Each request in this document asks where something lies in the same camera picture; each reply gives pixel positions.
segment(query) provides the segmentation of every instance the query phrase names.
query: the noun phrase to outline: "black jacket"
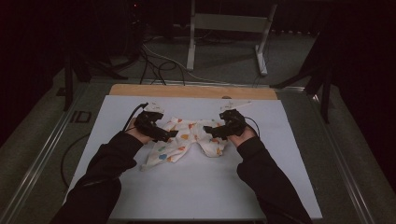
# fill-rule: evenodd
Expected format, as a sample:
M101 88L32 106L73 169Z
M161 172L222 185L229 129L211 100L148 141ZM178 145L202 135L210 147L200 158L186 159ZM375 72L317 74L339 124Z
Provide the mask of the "black jacket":
M119 176L136 166L133 157L142 146L127 133L118 133L101 145L51 223L106 223L120 196ZM256 193L269 223L312 223L294 187L258 137L237 150L243 158L237 173Z

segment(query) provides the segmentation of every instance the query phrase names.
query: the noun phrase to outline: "wooden edge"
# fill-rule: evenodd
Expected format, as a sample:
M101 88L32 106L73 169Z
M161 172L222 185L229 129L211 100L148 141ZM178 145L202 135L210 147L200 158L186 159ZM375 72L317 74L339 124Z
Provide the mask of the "wooden edge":
M215 99L228 96L233 99L277 100L276 93L272 89L253 89L242 87L115 84L111 88L109 95L195 97Z

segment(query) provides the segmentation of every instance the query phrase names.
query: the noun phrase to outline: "cloth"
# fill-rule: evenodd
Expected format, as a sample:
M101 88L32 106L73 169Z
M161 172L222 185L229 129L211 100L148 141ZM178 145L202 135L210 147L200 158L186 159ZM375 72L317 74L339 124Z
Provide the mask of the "cloth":
M148 154L146 164L143 164L140 170L146 171L164 162L176 162L187 153L194 143L198 143L208 157L221 156L227 141L221 138L213 138L212 134L206 133L204 130L204 126L216 128L221 125L213 119L187 120L171 118L163 126L163 129L168 132L178 131L176 137L169 138L166 143L158 141Z

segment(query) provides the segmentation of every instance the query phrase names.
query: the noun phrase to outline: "equipment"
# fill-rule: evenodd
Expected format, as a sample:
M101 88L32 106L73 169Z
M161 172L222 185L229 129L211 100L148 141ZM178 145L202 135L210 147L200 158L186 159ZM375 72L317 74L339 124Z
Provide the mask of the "equipment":
M204 130L207 133L211 133L214 138L220 137L221 139L227 139L227 136L238 135L240 136L248 124L245 121L245 117L242 116L236 109L226 110L219 114L221 119L224 119L225 124L217 128L204 126Z
M167 142L169 138L175 137L177 135L177 131L168 132L162 128L157 127L155 123L157 120L163 118L163 109L156 103L145 103L139 105L134 112L132 112L131 117L129 117L125 127L123 129L126 132L126 128L128 127L131 119L134 117L134 113L136 113L137 109L140 107L144 108L144 111L140 113L136 120L134 121L134 127L142 134L153 138L154 142L164 141Z

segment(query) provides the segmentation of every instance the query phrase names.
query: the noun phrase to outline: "metal frame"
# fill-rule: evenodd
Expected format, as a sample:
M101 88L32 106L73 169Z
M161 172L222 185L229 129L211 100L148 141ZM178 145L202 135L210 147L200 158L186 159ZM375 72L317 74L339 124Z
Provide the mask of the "metal frame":
M266 76L268 72L262 52L270 32L275 11L276 4L271 6L268 18L195 13L195 0L191 0L190 45L187 58L187 69L189 71L193 71L194 69L195 29L253 32L262 33L262 42L256 45L255 51L260 74Z
M347 164L347 160L345 159L344 153L341 148L338 146L337 142L334 140L334 135L329 126L323 121L323 118L320 114L319 108L319 99L315 95L315 97L311 100L311 105L313 107L314 112L317 115L318 121L321 124L324 132L328 136L330 140L330 144L332 146L332 154L335 158L335 164L337 165L338 171L340 172L340 176L344 180L344 184L346 186L346 190L349 194L349 197L355 206L356 212L361 220L361 223L365 224L374 224L375 219L367 206L366 201L362 195L361 189L359 188L358 183L353 177L352 172L350 171L349 165Z
M76 90L74 96L76 100L69 106L69 109L65 111L58 120L46 144L41 148L38 156L35 158L35 161L31 164L20 185L15 191L11 201L8 203L6 209L0 216L0 223L13 223L17 218L17 215L21 211L26 199L35 186L35 182L40 177L41 172L46 166L52 151L55 149L59 139L64 133L64 129L66 128L67 123L72 116L72 112L74 111L78 99L82 96L87 86L88 84L85 83L78 85L78 89Z

